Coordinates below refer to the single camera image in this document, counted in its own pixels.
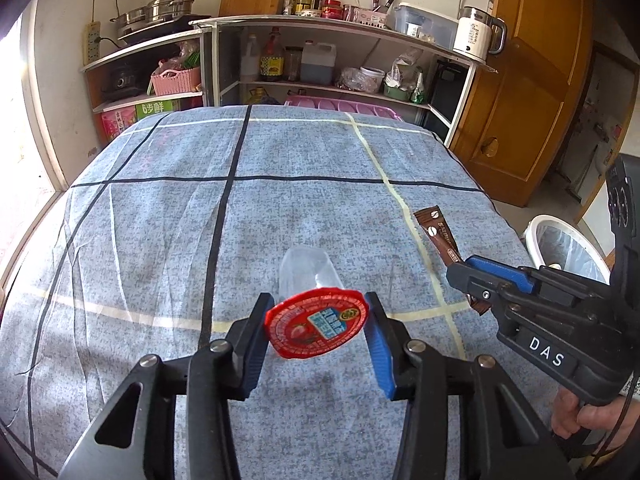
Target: qr code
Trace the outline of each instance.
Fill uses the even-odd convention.
[[[620,390],[620,395],[626,396],[629,393],[629,388],[631,388],[631,381],[633,380],[633,376],[629,377],[629,380],[626,382],[625,386]],[[634,399],[640,400],[640,381],[636,384],[636,389],[634,390]]]

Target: silver bolt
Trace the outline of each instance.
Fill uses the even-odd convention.
[[[495,359],[491,355],[479,355],[478,364],[482,368],[493,368],[495,366]]]
[[[427,349],[427,343],[424,341],[420,341],[419,339],[411,339],[406,347],[409,352],[413,354],[419,354],[420,352],[424,352]]]
[[[158,356],[153,354],[147,354],[142,359],[140,359],[140,366],[145,368],[151,368],[152,366],[156,366],[158,362]]]
[[[230,348],[231,345],[226,339],[214,339],[209,345],[209,350],[212,352],[226,352]]]

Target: red lid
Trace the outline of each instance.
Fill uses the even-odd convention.
[[[346,343],[360,331],[368,313],[369,305],[357,290],[315,288],[274,306],[264,326],[282,357],[306,359]]]

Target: coffee stick packet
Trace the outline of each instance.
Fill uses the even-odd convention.
[[[431,240],[438,250],[438,254],[447,267],[453,263],[463,261],[451,229],[449,225],[447,225],[447,221],[438,206],[420,209],[420,211],[414,213],[414,216],[420,227],[422,227],[429,237],[429,240]],[[480,316],[491,308],[491,304],[478,300],[469,294],[466,295],[466,298],[469,306],[480,314]]]

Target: white kettle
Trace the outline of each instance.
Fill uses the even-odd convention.
[[[500,43],[497,48],[489,50],[494,37],[493,26],[498,27]],[[475,7],[464,7],[458,20],[458,31],[453,50],[484,63],[487,54],[500,54],[507,40],[507,24],[500,18],[494,18],[484,10]]]

